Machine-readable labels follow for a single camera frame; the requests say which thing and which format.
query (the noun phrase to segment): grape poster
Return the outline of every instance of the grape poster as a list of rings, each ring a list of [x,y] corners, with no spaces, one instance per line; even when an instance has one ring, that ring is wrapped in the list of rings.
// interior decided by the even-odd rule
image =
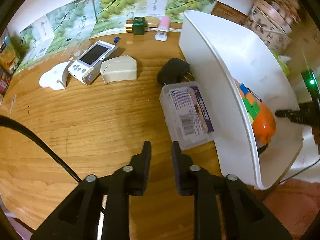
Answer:
[[[182,23],[185,10],[211,13],[216,3],[215,0],[167,0],[165,15],[169,16],[172,22]]]
[[[91,36],[96,25],[92,0],[76,0],[47,14],[54,39],[46,55],[57,53],[77,40]]]
[[[46,16],[42,16],[40,19],[30,24],[19,34],[19,36],[21,39],[20,48],[28,48],[28,52],[15,73],[20,72],[35,60],[42,58],[54,39],[54,33]]]
[[[161,19],[166,15],[172,22],[182,23],[185,10],[211,13],[215,5],[215,0],[75,0],[47,13],[20,33],[21,47],[28,48],[28,52],[15,73],[90,37],[106,35],[110,30],[124,32],[130,18]]]
[[[97,17],[92,36],[124,27],[127,19],[146,15],[147,0],[93,0]]]

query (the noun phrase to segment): small blue object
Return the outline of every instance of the small blue object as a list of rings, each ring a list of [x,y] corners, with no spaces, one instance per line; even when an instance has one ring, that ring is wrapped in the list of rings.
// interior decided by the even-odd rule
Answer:
[[[116,36],[115,39],[113,40],[113,44],[116,44],[119,40],[120,40],[120,38],[118,36]]]
[[[239,86],[239,88],[242,90],[242,92],[244,93],[244,95],[248,94],[249,91],[247,90],[246,86],[244,84],[241,84]]]

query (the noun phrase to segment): metal screw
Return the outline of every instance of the metal screw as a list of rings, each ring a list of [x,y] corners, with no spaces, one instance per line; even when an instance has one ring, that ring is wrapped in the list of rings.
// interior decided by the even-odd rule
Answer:
[[[236,175],[233,175],[233,174],[228,174],[227,175],[227,179],[231,180],[231,181],[236,181],[238,179],[238,177]]]
[[[201,170],[201,168],[200,168],[198,165],[191,165],[191,166],[189,167],[189,169],[190,169],[191,171],[199,171],[199,170]]]
[[[122,170],[125,172],[130,172],[130,171],[133,171],[133,167],[130,165],[127,165],[127,166],[124,166]]]
[[[94,176],[94,175],[88,175],[86,178],[85,178],[85,180],[87,181],[87,182],[93,182],[93,181],[95,181],[96,180],[96,176]]]

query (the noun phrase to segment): gold lid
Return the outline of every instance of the gold lid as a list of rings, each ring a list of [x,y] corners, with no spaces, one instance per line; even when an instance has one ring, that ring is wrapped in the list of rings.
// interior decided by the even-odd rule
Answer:
[[[128,33],[132,33],[132,26],[133,26],[133,20],[127,20],[124,25],[125,31]]]
[[[160,20],[153,16],[146,16],[144,19],[147,27],[150,27],[150,28],[158,27],[160,24]]]

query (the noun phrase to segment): product label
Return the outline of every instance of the product label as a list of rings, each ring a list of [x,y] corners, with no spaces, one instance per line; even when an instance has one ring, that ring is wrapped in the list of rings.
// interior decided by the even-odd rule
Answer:
[[[6,82],[4,82],[3,80],[0,80],[0,87],[6,89],[6,88],[7,88],[7,85],[8,85],[8,84],[7,84]]]
[[[185,140],[197,142],[213,132],[213,126],[197,86],[169,90]]]
[[[2,44],[1,48],[0,48],[0,54],[4,51],[4,49],[7,47],[7,44],[4,43]]]

